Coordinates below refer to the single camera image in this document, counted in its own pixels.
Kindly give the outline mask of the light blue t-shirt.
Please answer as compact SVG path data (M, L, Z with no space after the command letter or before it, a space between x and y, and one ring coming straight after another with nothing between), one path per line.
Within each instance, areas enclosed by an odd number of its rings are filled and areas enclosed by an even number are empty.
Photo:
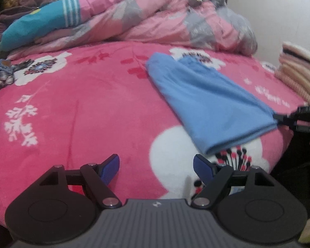
M277 128L274 111L196 58L154 53L146 62L152 82L205 155L240 145Z

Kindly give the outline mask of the stack of folded pink clothes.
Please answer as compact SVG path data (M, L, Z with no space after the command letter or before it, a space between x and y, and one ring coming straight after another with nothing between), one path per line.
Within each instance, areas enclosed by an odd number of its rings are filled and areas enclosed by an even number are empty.
M310 104L310 51L291 42L282 44L274 75Z

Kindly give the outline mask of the pile of jeans and plaid clothes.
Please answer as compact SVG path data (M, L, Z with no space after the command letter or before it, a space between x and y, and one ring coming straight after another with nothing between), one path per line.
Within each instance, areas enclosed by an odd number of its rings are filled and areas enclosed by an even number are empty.
M14 73L27 68L33 62L34 60L29 59L13 65L10 60L0 59L0 88L11 85L14 82Z

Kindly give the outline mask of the operator black trouser leg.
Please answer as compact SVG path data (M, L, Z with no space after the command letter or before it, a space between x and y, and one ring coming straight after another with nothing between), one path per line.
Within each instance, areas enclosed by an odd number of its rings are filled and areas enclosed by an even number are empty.
M310 141L294 134L271 176L306 208L310 218Z

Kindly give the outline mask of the pink floral bed blanket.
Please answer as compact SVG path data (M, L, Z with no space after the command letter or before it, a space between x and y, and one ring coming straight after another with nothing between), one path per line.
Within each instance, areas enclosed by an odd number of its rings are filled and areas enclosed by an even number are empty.
M304 103L253 58L171 45L114 42L32 55L0 90L0 224L8 205L53 165L77 169L116 153L120 198L195 193L195 145L152 85L145 64L161 52L196 57L273 110Z

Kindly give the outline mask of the pink grey quilt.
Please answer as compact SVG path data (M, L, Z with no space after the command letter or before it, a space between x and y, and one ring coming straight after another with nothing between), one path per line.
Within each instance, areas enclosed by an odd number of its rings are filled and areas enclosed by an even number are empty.
M226 0L123 0L76 27L54 30L8 51L9 58L58 51L107 39L181 45L253 55L250 23Z

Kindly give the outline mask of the teal pink striped pillow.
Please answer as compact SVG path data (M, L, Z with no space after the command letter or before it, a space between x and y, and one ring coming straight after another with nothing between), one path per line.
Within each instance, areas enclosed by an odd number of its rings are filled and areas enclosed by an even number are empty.
M48 33L76 27L123 0L57 0L15 20L3 32L0 49L8 52Z

